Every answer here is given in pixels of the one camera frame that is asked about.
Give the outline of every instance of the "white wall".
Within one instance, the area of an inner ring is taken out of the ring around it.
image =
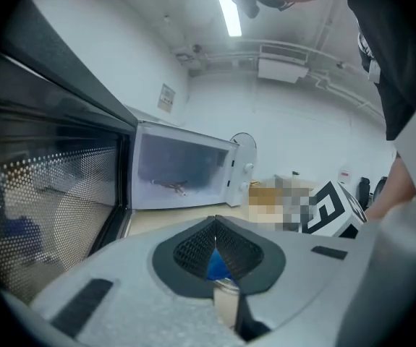
[[[34,0],[61,38],[124,105],[178,124],[188,75],[122,0]],[[176,93],[171,113],[157,107],[163,84]]]
[[[255,74],[192,79],[181,126],[223,139],[250,133],[258,144],[256,179],[299,171],[303,179],[320,182],[337,179],[348,163],[352,193],[361,176],[370,179],[373,191],[395,156],[383,126],[355,113],[344,99]]]

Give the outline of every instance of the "ceiling light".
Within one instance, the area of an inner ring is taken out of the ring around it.
[[[242,28],[239,24],[237,5],[232,0],[219,0],[229,35],[241,36]]]

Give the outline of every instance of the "black and white marker cube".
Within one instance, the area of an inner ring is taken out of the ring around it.
[[[354,238],[367,221],[359,202],[336,181],[315,188],[311,197],[312,218],[300,227],[305,234]]]

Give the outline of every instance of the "black t-shirt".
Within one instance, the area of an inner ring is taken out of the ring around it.
[[[394,140],[416,111],[416,0],[347,3],[380,65],[386,139]]]

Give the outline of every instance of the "person's arm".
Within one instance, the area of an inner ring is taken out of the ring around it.
[[[377,200],[365,211],[365,215],[369,221],[382,219],[392,207],[408,202],[415,195],[416,188],[409,171],[397,154],[383,190]]]

